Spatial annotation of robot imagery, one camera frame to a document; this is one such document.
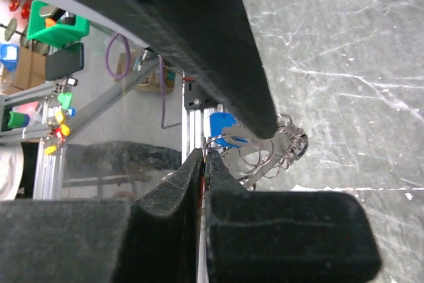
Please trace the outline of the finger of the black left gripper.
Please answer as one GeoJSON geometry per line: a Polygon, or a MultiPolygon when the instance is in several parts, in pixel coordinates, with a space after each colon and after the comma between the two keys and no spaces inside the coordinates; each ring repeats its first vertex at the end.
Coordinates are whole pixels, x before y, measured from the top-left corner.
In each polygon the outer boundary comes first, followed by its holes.
{"type": "Polygon", "coordinates": [[[274,102],[242,0],[41,1],[153,49],[257,137],[276,133],[274,102]]]}

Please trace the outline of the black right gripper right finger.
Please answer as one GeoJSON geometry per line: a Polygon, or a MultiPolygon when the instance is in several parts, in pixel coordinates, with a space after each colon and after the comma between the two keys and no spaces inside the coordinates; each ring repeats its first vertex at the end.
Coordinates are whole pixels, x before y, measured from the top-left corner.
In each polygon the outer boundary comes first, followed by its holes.
{"type": "Polygon", "coordinates": [[[379,273],[370,223],[350,194],[250,192],[214,151],[205,178],[211,282],[369,282],[379,273]]]}

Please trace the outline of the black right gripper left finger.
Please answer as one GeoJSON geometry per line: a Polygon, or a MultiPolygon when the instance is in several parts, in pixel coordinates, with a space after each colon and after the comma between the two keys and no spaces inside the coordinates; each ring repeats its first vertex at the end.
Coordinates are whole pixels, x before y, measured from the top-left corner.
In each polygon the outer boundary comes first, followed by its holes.
{"type": "Polygon", "coordinates": [[[195,282],[203,153],[137,200],[5,201],[2,282],[195,282]]]}

